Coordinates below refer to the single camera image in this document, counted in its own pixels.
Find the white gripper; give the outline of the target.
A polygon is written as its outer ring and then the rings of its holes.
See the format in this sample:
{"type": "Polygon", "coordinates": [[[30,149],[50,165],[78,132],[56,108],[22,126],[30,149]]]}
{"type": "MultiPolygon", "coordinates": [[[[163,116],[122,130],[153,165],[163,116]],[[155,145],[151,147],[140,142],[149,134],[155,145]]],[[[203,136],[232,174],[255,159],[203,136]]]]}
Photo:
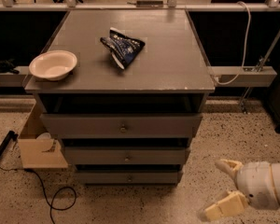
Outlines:
{"type": "Polygon", "coordinates": [[[235,181],[240,191],[226,191],[219,200],[205,207],[203,214],[207,221],[240,215],[248,207],[248,202],[262,210],[280,207],[270,163],[258,161],[243,166],[240,161],[220,159],[215,161],[215,166],[235,181]]]}

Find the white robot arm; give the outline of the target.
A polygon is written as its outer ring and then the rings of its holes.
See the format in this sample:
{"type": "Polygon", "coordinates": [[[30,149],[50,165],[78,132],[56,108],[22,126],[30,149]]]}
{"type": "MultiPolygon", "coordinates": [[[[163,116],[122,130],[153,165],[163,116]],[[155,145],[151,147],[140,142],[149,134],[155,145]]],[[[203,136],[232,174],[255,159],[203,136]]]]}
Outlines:
{"type": "Polygon", "coordinates": [[[225,191],[218,200],[203,207],[201,220],[214,221],[242,214],[248,206],[260,210],[277,210],[280,207],[280,163],[221,159],[216,167],[229,175],[236,190],[225,191]]]}

